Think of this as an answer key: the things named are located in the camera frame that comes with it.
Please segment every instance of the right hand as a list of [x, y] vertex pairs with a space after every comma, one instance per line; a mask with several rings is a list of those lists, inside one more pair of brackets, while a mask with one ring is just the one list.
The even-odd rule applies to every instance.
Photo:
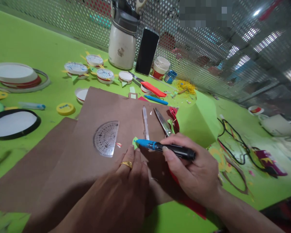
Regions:
[[189, 162], [179, 159], [173, 151], [163, 147], [163, 155], [169, 169], [177, 177], [183, 191], [206, 208], [215, 207], [221, 195], [216, 159], [206, 149], [180, 133], [165, 138], [160, 143], [184, 146], [196, 152], [195, 160]]

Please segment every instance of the scissors blade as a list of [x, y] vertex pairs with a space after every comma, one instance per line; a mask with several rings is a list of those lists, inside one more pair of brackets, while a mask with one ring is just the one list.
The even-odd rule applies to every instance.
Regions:
[[163, 130], [165, 131], [165, 134], [169, 137], [172, 134], [172, 131], [170, 129], [169, 124], [167, 123], [167, 121], [165, 121], [162, 114], [159, 112], [159, 110], [157, 108], [154, 109], [154, 112], [155, 112], [155, 114], [158, 118], [158, 121], [160, 122]]

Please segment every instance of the smartphone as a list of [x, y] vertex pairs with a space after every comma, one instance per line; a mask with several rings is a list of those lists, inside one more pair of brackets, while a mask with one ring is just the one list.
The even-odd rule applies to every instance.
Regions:
[[136, 63], [136, 72], [149, 75], [156, 48], [158, 45], [159, 35], [151, 29], [143, 29], [138, 58]]

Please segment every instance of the left hand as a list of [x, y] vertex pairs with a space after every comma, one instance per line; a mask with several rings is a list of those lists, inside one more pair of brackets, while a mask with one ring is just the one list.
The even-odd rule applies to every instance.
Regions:
[[136, 232], [145, 218], [148, 166], [130, 146], [115, 172], [99, 178], [52, 232]]

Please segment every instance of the brown paper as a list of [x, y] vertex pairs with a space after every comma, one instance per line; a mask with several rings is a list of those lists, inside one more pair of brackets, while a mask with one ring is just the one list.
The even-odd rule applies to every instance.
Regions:
[[64, 118], [0, 179], [0, 211], [27, 213], [33, 211], [76, 122]]
[[[156, 107], [168, 120], [168, 106], [130, 99], [93, 87], [88, 90], [70, 142], [42, 191], [35, 216], [31, 218], [31, 222], [35, 223], [33, 229], [50, 230], [55, 227], [95, 179], [114, 166], [117, 157], [126, 152], [133, 138], [143, 138], [143, 106], [147, 110], [150, 139], [160, 141], [165, 137], [164, 131], [156, 115], [150, 115], [150, 112]], [[120, 122], [116, 142], [122, 147], [115, 146], [113, 157], [106, 158], [94, 148], [93, 136], [100, 125], [115, 120]], [[151, 194], [147, 207], [180, 199], [183, 191], [172, 179], [162, 153], [141, 151], [142, 159], [148, 161], [150, 176]], [[25, 232], [31, 230], [31, 227], [26, 227]]]

